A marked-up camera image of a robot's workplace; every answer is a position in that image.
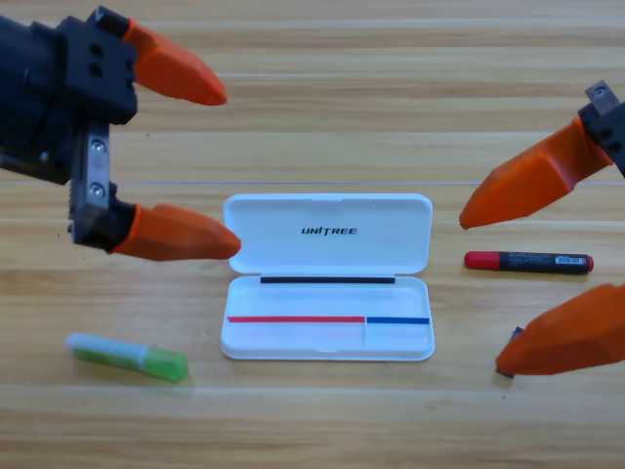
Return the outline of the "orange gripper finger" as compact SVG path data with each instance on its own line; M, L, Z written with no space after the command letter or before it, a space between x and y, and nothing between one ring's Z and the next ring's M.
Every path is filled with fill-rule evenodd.
M624 287L599 285L532 320L495 359L508 375L555 375L624 360Z
M76 244L150 261L225 260L241 247L220 222L171 204L147 208L113 200L103 212L74 218L71 233Z

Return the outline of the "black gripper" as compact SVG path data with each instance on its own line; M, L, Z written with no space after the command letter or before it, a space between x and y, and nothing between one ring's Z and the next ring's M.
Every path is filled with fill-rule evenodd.
M625 175L625 104L604 80L585 94L580 118L490 172L460 214L463 229L528 217L612 162Z
M1 166L79 194L70 213L133 217L110 180L90 182L88 132L125 125L136 114L136 81L162 96L204 106L228 101L226 87L194 52L100 6L82 21L50 27L1 20Z

